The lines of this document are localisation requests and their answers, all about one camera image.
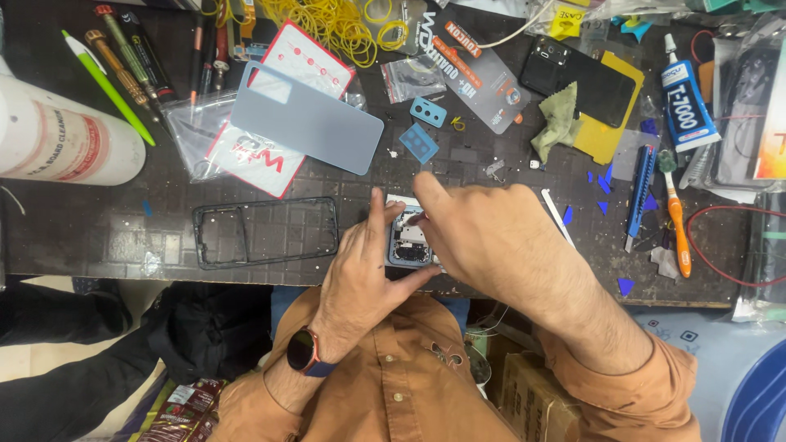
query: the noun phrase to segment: watch face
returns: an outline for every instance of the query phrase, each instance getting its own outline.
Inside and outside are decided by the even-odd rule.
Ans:
[[[298,330],[292,335],[287,346],[287,361],[293,370],[301,371],[311,362],[314,354],[314,339],[306,330]]]

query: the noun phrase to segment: black smartphone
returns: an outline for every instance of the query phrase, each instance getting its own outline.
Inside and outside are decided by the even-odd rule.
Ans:
[[[576,110],[611,127],[623,124],[636,88],[629,76],[549,37],[535,40],[519,80],[547,96],[577,82]]]

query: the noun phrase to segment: white plastic bottle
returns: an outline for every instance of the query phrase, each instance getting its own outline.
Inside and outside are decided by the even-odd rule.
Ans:
[[[144,164],[129,123],[0,76],[0,177],[115,186]]]

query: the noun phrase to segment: embroidery on shirt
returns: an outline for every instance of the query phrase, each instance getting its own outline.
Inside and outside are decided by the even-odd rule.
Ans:
[[[437,345],[436,342],[432,342],[432,347],[426,348],[426,350],[429,350],[430,352],[434,353],[437,356],[437,359],[441,360],[442,362],[447,364],[447,366],[456,370],[456,367],[460,366],[464,362],[464,360],[461,358],[460,355],[450,355],[450,360],[448,360],[445,353],[449,352],[451,347],[448,347],[447,350],[443,352],[443,350]]]

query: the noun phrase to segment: orange toothbrush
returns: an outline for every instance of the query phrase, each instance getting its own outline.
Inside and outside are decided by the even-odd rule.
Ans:
[[[674,181],[671,179],[671,172],[677,169],[674,162],[674,155],[670,150],[662,150],[658,153],[658,168],[666,177],[666,190],[669,193],[669,215],[674,221],[674,232],[677,234],[677,261],[680,264],[682,276],[689,277],[691,271],[690,250],[688,249],[688,239],[685,237],[685,229],[682,226],[682,203],[677,198],[677,190],[674,188]]]

